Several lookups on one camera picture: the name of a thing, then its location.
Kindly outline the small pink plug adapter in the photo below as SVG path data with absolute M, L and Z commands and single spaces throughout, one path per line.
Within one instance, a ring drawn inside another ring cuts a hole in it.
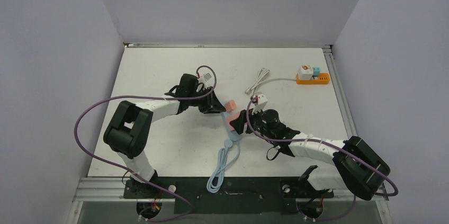
M 226 112 L 231 113 L 232 111 L 237 109 L 237 104 L 235 100 L 230 100 L 224 105 Z

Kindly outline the pink cube socket adapter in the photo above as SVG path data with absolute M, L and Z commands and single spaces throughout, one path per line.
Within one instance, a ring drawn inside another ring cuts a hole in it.
M 234 127 L 230 124 L 231 121 L 238 119 L 240 112 L 226 113 L 225 123 L 230 131 L 235 131 Z

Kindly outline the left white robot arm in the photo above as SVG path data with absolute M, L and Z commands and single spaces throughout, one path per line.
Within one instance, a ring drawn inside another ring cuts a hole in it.
M 178 85 L 173 86 L 158 100 L 140 103 L 122 101 L 106 128 L 103 141 L 116 152 L 128 169 L 131 178 L 138 182 L 137 191 L 150 198 L 157 193 L 156 170 L 150 165 L 144 152 L 150 126 L 162 118 L 178 115 L 189 107 L 196 107 L 203 114 L 225 112 L 213 87 L 206 86 L 204 77 L 183 74 Z

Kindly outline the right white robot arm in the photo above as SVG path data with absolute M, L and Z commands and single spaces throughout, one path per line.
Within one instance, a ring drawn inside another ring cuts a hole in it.
M 387 163 L 360 137 L 331 140 L 294 130 L 280 121 L 273 109 L 242 110 L 228 119 L 229 127 L 239 135 L 254 133 L 271 143 L 279 153 L 322 162 L 301 175 L 300 192 L 313 196 L 323 190 L 349 190 L 358 198 L 370 200 L 378 194 L 391 172 Z

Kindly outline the pink blue power strip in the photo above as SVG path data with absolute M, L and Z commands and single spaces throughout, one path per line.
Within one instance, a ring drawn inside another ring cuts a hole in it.
M 222 117 L 222 120 L 223 120 L 223 122 L 224 122 L 224 127 L 225 127 L 225 129 L 226 129 L 226 131 L 227 131 L 228 137 L 229 137 L 229 139 L 230 139 L 231 141 L 233 141 L 233 142 L 238 142 L 238 141 L 240 141 L 243 137 L 242 137 L 242 135 L 239 135 L 236 131 L 230 131 L 230 130 L 228 129 L 228 127 L 227 127 L 227 125 L 226 125 L 226 123 L 225 123 L 226 113 L 228 113 L 228 112 L 222 112 L 222 113 L 221 113 L 221 117 Z

